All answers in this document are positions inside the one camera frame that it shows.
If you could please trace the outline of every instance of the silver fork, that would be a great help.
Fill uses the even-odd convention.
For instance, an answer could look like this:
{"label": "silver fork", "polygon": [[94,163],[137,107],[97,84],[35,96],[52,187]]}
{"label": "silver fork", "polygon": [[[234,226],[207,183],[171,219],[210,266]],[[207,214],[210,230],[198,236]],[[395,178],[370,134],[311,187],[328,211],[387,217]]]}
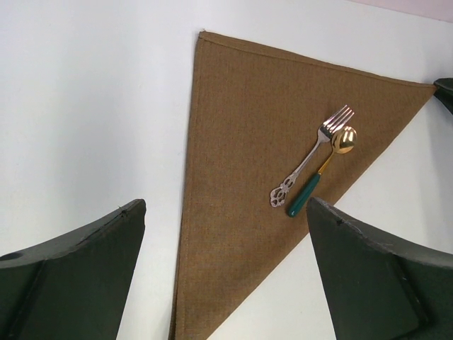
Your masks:
{"label": "silver fork", "polygon": [[319,145],[330,142],[335,132],[341,129],[351,117],[354,115],[354,111],[344,105],[340,110],[335,112],[330,118],[328,118],[318,129],[318,140],[310,151],[308,156],[302,161],[302,163],[290,174],[277,188],[270,192],[270,205],[274,208],[280,207],[285,204],[285,198],[291,187],[296,182],[297,177],[302,172],[302,169],[308,163],[314,152],[318,149]]}

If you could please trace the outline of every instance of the tabletop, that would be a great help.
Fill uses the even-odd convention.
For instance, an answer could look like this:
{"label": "tabletop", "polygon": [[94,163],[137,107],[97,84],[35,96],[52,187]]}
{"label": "tabletop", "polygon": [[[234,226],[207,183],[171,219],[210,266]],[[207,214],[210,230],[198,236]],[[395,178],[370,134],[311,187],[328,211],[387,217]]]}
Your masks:
{"label": "tabletop", "polygon": [[[453,23],[345,0],[3,1],[0,19],[0,253],[144,198],[118,339],[167,337],[201,30],[397,79],[453,75]],[[451,145],[433,98],[336,206],[453,253]],[[335,339],[309,236],[210,338]]]}

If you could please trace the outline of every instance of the utensil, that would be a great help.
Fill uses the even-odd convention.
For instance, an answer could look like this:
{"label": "utensil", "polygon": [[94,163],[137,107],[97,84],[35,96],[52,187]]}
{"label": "utensil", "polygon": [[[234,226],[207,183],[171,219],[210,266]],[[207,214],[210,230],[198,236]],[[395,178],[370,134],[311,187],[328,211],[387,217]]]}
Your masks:
{"label": "utensil", "polygon": [[318,139],[310,153],[305,157],[302,163],[290,174],[277,188],[270,192],[270,205],[274,208],[285,204],[285,198],[290,188],[296,182],[297,177],[302,172],[302,169],[308,163],[314,152],[318,149],[319,145],[327,143],[332,139],[335,132],[341,129],[354,115],[354,111],[348,106],[344,105],[340,110],[335,112],[328,118],[318,129]]}
{"label": "utensil", "polygon": [[297,196],[296,200],[291,204],[287,211],[288,216],[295,217],[304,206],[305,202],[309,199],[311,193],[321,179],[321,175],[328,166],[334,154],[346,154],[353,149],[357,141],[357,133],[350,126],[345,126],[337,131],[332,138],[332,153],[324,162],[318,172],[311,177],[308,184],[302,189],[301,193]]}

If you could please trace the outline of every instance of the triangular brown cloth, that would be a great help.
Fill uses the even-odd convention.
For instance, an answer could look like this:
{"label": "triangular brown cloth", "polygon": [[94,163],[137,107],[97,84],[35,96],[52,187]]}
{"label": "triangular brown cloth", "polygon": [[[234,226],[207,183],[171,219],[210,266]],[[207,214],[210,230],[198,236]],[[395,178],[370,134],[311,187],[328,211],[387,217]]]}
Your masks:
{"label": "triangular brown cloth", "polygon": [[314,192],[335,203],[435,91],[202,32],[195,53],[183,217],[170,339],[206,339],[307,234],[285,209],[329,155],[324,144],[283,207],[270,192],[348,104],[357,146]]}

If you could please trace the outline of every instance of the spoon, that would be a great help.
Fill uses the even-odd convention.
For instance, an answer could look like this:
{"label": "spoon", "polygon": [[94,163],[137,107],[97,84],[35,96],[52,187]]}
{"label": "spoon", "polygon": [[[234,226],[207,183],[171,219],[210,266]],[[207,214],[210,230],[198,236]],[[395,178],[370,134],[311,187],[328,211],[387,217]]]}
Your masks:
{"label": "spoon", "polygon": [[308,184],[302,189],[301,193],[296,197],[294,202],[287,211],[288,216],[295,217],[309,199],[311,193],[321,179],[321,175],[328,166],[334,154],[346,154],[353,149],[357,140],[357,133],[350,126],[345,126],[337,131],[332,138],[332,153],[324,162],[318,172],[311,177]]}

